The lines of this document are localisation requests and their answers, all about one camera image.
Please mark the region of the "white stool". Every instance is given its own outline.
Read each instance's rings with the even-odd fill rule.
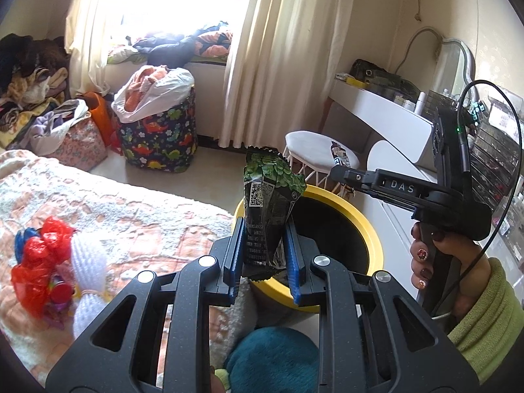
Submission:
[[[293,131],[286,134],[284,156],[287,157],[291,169],[293,169],[294,160],[302,163],[298,174],[306,175],[306,168],[311,170],[311,173],[306,176],[306,183],[315,176],[315,186],[327,189],[329,172],[335,166],[331,155],[331,142],[337,141],[312,131]],[[340,145],[346,151],[351,168],[358,169],[359,162],[355,153],[344,145]],[[340,187],[339,183],[331,192],[335,193],[338,188],[340,188],[339,195],[343,197],[345,189]]]

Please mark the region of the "mirror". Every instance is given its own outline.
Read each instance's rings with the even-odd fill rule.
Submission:
[[[404,58],[395,69],[421,91],[436,91],[458,100],[466,84],[475,77],[475,60],[466,43],[444,38],[434,28],[418,30],[408,43]],[[475,88],[468,94],[477,100]]]

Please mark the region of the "mirror frame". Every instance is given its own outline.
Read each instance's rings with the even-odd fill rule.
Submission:
[[[471,81],[473,81],[473,79],[475,78],[475,57],[473,56],[473,53],[471,52],[467,44],[458,38],[445,38],[441,33],[439,33],[435,28],[432,27],[423,27],[415,32],[413,37],[411,37],[411,39],[409,40],[408,46],[405,50],[404,58],[398,64],[397,68],[393,72],[394,74],[398,73],[399,69],[402,67],[402,65],[404,65],[404,62],[407,60],[409,56],[409,51],[413,42],[423,32],[432,33],[440,41],[441,46],[449,46],[451,44],[458,45],[460,47],[460,51],[464,56],[464,70],[462,73],[462,78],[466,84],[469,84]],[[476,87],[470,88],[468,96],[471,102],[476,102],[478,100],[478,91]]]

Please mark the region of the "pink floral bag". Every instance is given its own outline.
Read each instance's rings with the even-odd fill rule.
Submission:
[[[89,117],[73,125],[59,148],[47,158],[56,158],[63,165],[90,171],[107,157],[102,135]]]

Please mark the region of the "orange bag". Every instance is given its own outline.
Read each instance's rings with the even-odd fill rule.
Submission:
[[[88,91],[80,98],[85,100],[89,111],[91,112],[91,118],[99,128],[102,140],[105,146],[111,144],[111,134],[115,131],[111,125],[111,119],[107,114],[104,98],[93,91]]]

